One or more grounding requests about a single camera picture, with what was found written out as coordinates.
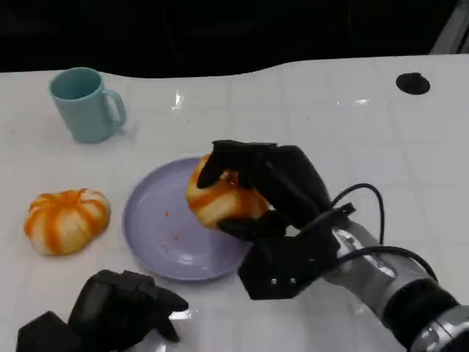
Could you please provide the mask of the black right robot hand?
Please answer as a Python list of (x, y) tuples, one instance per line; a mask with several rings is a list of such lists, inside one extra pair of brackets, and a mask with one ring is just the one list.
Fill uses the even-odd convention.
[(300, 230), (333, 207), (322, 178), (297, 146), (214, 141), (197, 186), (212, 186), (225, 171), (239, 172), (241, 186), (255, 189), (273, 206), (259, 219), (218, 222), (219, 229), (241, 240), (283, 237), (289, 225)]

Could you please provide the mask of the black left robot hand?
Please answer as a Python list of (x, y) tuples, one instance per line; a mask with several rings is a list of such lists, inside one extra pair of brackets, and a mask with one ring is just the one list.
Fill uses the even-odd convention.
[(188, 308), (184, 298), (156, 285), (151, 276), (101, 270), (84, 284), (67, 325), (93, 351), (126, 351), (151, 331), (179, 342), (169, 317)]

